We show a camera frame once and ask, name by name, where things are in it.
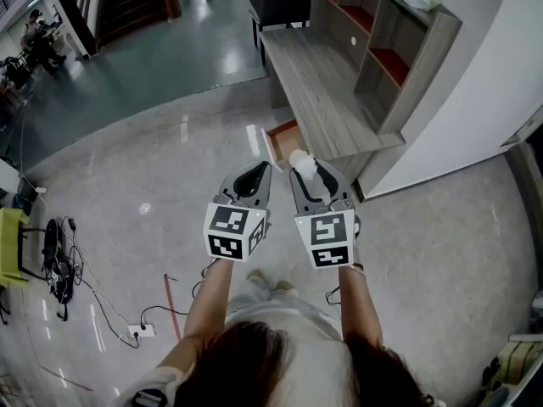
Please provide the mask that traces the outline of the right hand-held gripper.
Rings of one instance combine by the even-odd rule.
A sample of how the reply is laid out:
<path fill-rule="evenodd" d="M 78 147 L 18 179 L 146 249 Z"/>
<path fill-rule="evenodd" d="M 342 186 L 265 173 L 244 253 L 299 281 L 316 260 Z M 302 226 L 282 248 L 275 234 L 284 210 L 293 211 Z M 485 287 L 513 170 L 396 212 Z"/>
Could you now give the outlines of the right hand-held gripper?
<path fill-rule="evenodd" d="M 355 213 L 350 183 L 336 167 L 317 160 L 317 174 L 328 190 L 330 203 L 313 198 L 299 172 L 292 168 L 289 180 L 297 215 L 295 225 L 315 270 L 354 264 L 354 241 L 361 221 Z"/>

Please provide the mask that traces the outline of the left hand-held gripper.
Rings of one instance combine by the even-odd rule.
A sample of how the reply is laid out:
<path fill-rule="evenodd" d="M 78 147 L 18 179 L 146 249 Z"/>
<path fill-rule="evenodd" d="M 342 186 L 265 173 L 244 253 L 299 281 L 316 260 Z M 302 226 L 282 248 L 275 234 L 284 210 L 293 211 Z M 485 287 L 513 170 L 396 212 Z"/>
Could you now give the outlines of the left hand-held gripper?
<path fill-rule="evenodd" d="M 271 181 L 272 166 L 267 161 L 245 165 L 224 179 L 204 218 L 210 257 L 247 262 L 255 253 L 269 227 Z"/>

